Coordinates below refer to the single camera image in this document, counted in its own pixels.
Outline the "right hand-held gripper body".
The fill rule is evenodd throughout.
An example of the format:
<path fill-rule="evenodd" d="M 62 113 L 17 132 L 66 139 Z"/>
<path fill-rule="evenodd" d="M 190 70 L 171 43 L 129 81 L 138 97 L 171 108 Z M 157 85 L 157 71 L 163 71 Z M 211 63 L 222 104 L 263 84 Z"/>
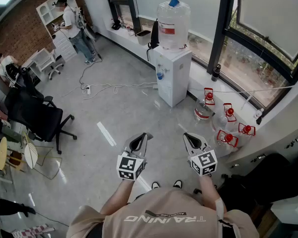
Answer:
<path fill-rule="evenodd" d="M 204 149 L 188 147 L 188 163 L 200 176 L 209 175 L 217 170 L 218 161 L 215 151 L 206 146 Z"/>

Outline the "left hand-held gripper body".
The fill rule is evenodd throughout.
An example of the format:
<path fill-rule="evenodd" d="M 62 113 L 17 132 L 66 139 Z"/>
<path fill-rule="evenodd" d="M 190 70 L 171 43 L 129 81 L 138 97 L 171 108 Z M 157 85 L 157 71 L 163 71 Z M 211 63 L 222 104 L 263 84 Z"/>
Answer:
<path fill-rule="evenodd" d="M 123 151 L 117 158 L 116 170 L 118 177 L 124 180 L 136 181 L 145 169 L 146 158 Z"/>

